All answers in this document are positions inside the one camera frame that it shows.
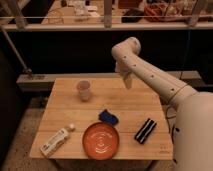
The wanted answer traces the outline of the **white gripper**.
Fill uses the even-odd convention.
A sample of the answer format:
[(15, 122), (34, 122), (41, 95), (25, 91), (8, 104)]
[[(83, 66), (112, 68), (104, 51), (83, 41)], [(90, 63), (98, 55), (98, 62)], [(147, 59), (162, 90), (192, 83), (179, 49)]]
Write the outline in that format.
[(115, 72), (118, 73), (123, 78), (125, 87), (130, 89), (132, 87), (132, 77), (130, 74), (132, 71), (123, 63), (123, 62), (116, 62)]

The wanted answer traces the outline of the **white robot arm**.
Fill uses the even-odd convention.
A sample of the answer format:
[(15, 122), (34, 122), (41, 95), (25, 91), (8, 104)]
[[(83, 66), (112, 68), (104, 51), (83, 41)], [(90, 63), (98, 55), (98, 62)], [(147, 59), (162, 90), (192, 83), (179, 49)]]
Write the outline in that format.
[(213, 171), (213, 93), (198, 92), (189, 84), (139, 57), (140, 42), (130, 37), (115, 45), (116, 71), (143, 80), (176, 110), (174, 171)]

